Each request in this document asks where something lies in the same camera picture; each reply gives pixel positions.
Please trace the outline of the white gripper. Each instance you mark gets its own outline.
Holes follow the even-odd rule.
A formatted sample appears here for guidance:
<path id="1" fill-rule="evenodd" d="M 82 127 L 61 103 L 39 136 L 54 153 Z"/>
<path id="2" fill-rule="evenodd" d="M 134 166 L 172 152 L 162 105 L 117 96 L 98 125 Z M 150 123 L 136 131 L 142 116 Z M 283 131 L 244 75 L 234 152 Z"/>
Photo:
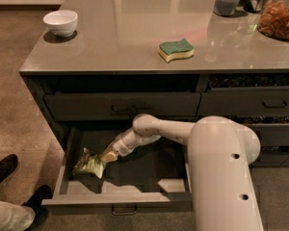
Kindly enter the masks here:
<path id="1" fill-rule="evenodd" d="M 142 137 L 133 129 L 116 136 L 111 147 L 107 147 L 100 155 L 100 160 L 104 163 L 111 163 L 118 159 L 118 156 L 127 156 L 141 143 Z"/>

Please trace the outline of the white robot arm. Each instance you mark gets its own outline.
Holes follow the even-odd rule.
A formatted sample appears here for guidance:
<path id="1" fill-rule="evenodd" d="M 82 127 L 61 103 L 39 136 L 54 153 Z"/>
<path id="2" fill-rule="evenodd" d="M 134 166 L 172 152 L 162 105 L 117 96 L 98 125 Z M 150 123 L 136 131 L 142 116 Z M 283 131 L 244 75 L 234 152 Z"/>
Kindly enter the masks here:
<path id="1" fill-rule="evenodd" d="M 264 231 L 249 169 L 260 141 L 249 127 L 215 115 L 197 122 L 137 115 L 101 160 L 113 162 L 162 137 L 187 147 L 196 231 Z"/>

